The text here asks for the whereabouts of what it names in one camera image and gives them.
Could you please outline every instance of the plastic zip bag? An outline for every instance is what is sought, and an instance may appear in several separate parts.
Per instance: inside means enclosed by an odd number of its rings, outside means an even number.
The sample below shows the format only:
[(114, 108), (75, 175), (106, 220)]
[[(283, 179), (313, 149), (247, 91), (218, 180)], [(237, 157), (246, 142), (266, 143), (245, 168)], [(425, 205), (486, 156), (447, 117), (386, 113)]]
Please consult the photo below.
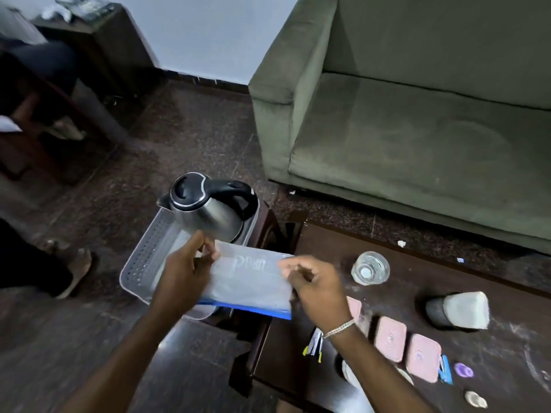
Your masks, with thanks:
[(292, 255), (220, 241), (215, 245), (220, 258), (210, 268), (210, 283), (200, 304), (291, 319), (293, 287), (282, 277), (277, 262)]

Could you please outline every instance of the brown tiled floor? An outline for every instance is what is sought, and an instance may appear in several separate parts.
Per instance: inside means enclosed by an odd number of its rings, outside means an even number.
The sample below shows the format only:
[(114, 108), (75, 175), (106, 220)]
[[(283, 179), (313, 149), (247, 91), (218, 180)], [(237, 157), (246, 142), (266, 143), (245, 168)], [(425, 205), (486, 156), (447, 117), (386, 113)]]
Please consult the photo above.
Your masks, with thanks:
[[(170, 82), (129, 138), (101, 151), (77, 186), (59, 187), (30, 172), (22, 185), (33, 191), (33, 200), (0, 202), (0, 215), (27, 237), (59, 237), (98, 255), (67, 301), (31, 289), (0, 293), (3, 409), (54, 410), (144, 312), (120, 288), (118, 275), (157, 211), (156, 197), (191, 170), (251, 184), (280, 220), (292, 210), (308, 210), (311, 218), (336, 227), (403, 240), (407, 248), (450, 262), (464, 258), (474, 269), (551, 291), (548, 256), (327, 197), (290, 194), (265, 180), (255, 131), (248, 96)], [(229, 333), (180, 322), (170, 345), (155, 356), (132, 411), (274, 411), (273, 397), (255, 391), (244, 399), (227, 386), (231, 360), (246, 350)]]

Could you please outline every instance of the purple lid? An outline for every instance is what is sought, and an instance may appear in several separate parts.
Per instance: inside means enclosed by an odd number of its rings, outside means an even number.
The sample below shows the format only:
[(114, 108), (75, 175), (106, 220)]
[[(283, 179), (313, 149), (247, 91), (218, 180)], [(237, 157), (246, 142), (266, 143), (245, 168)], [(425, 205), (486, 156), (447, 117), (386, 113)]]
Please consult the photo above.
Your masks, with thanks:
[(453, 366), (455, 372), (463, 378), (472, 378), (474, 377), (474, 372), (471, 368), (467, 367), (465, 364), (458, 362)]

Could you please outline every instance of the silver bracelet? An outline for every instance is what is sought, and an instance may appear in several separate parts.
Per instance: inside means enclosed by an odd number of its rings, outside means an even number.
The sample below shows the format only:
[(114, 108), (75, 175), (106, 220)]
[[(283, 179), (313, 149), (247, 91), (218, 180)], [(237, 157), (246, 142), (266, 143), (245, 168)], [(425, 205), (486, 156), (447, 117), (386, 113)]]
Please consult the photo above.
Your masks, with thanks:
[(330, 330), (329, 332), (325, 333), (325, 335), (323, 336), (323, 338), (324, 338), (324, 339), (327, 339), (327, 338), (329, 338), (329, 336), (336, 335), (337, 333), (342, 332), (344, 329), (349, 328), (349, 327), (352, 326), (353, 324), (354, 324), (354, 319), (348, 320), (348, 322), (346, 322), (346, 323), (340, 325), (338, 328), (333, 329), (333, 330)]

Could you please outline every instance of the black kettle handle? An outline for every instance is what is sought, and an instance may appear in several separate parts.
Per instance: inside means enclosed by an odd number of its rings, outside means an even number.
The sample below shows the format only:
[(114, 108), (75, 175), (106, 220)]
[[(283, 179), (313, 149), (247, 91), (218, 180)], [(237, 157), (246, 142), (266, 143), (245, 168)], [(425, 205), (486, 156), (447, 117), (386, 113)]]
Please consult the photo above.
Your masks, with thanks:
[[(230, 206), (242, 220), (252, 217), (258, 208), (258, 197), (248, 184), (236, 180), (205, 180), (205, 192), (212, 198)], [(247, 206), (242, 209), (234, 200), (235, 196), (243, 197)]]

